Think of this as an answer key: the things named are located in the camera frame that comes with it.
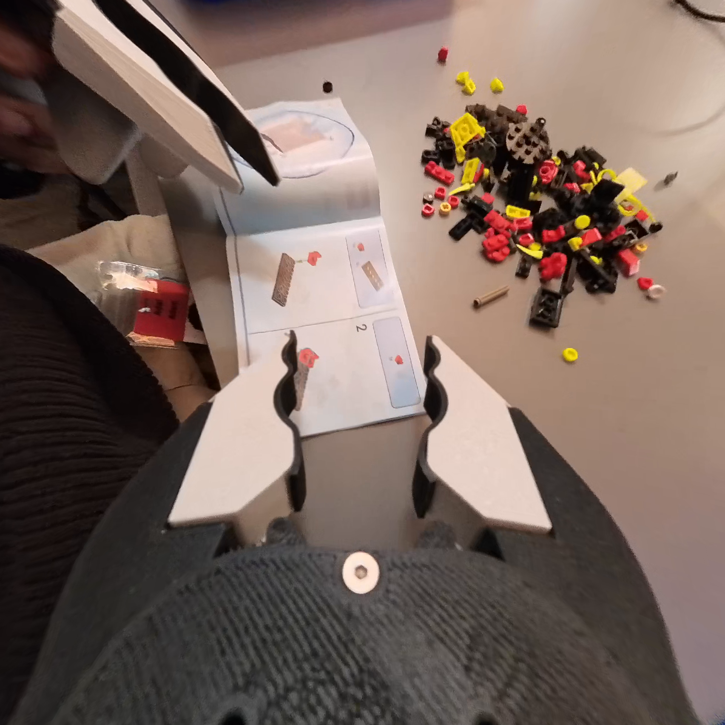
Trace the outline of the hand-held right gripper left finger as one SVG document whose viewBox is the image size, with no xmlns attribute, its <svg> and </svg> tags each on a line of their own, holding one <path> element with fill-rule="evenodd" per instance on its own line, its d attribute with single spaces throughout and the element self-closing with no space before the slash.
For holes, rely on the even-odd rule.
<svg viewBox="0 0 725 725">
<path fill-rule="evenodd" d="M 222 524 L 241 545 L 259 545 L 270 523 L 302 510 L 304 460 L 292 420 L 297 369 L 296 334 L 287 331 L 213 397 L 170 528 Z"/>
</svg>

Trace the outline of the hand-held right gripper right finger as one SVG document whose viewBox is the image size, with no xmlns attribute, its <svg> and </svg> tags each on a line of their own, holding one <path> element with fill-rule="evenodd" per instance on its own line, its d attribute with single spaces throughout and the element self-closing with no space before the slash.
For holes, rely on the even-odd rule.
<svg viewBox="0 0 725 725">
<path fill-rule="evenodd" d="M 439 336 L 426 338 L 423 430 L 412 476 L 416 521 L 548 536 L 554 526 L 511 407 Z"/>
</svg>

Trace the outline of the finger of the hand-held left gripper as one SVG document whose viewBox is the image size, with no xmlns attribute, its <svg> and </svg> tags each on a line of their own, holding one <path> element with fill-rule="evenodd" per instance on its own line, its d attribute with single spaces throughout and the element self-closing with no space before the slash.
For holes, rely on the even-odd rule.
<svg viewBox="0 0 725 725">
<path fill-rule="evenodd" d="M 211 120 L 99 11 L 96 2 L 57 2 L 52 52 L 60 68 L 196 168 L 240 194 L 232 152 Z"/>
<path fill-rule="evenodd" d="M 150 2 L 97 1 L 117 30 L 211 120 L 220 138 L 271 186 L 280 176 L 261 133 L 186 39 Z"/>
</svg>

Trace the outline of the black toy brick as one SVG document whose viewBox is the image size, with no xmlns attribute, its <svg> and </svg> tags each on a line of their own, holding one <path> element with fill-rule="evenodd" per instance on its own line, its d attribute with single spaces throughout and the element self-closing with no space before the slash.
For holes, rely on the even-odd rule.
<svg viewBox="0 0 725 725">
<path fill-rule="evenodd" d="M 566 296 L 556 290 L 539 287 L 531 304 L 529 324 L 541 329 L 558 328 L 565 299 Z"/>
</svg>

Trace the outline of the light blue booklet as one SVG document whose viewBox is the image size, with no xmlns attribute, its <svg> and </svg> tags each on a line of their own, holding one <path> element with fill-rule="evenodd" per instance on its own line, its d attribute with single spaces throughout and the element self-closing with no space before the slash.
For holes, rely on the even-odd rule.
<svg viewBox="0 0 725 725">
<path fill-rule="evenodd" d="M 233 151 L 244 189 L 215 198 L 239 368 L 295 333 L 303 437 L 420 415 L 426 383 L 367 140 L 334 97 L 251 116 L 280 182 Z"/>
</svg>

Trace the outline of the pile of toy bricks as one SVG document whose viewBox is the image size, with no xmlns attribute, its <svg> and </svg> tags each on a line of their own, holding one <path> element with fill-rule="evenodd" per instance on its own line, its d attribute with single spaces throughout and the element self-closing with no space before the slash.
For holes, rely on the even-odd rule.
<svg viewBox="0 0 725 725">
<path fill-rule="evenodd" d="M 452 219 L 451 242 L 472 235 L 489 264 L 515 259 L 516 277 L 538 275 L 540 300 L 563 300 L 576 282 L 611 295 L 621 276 L 639 276 L 664 225 L 638 197 L 646 181 L 634 169 L 617 172 L 586 145 L 556 150 L 548 122 L 524 104 L 469 104 L 452 122 L 434 116 L 424 134 L 421 167 L 436 186 L 421 215 Z"/>
</svg>

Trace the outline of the person's left hand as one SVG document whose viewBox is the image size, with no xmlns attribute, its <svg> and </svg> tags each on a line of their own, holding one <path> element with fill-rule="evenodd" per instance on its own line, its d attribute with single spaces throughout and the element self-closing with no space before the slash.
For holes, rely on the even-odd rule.
<svg viewBox="0 0 725 725">
<path fill-rule="evenodd" d="M 23 32 L 1 23 L 1 68 L 14 80 L 42 80 L 54 67 L 54 58 Z M 68 171 L 60 157 L 47 108 L 2 91 L 2 159 L 35 173 L 57 175 Z"/>
</svg>

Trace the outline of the clear bag of bricks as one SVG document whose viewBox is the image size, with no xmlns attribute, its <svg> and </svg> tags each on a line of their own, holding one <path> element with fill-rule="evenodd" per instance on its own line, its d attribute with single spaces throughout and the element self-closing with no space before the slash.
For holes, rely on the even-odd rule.
<svg viewBox="0 0 725 725">
<path fill-rule="evenodd" d="M 96 269 L 96 304 L 131 345 L 207 345 L 189 285 L 160 269 L 129 262 L 101 261 Z"/>
</svg>

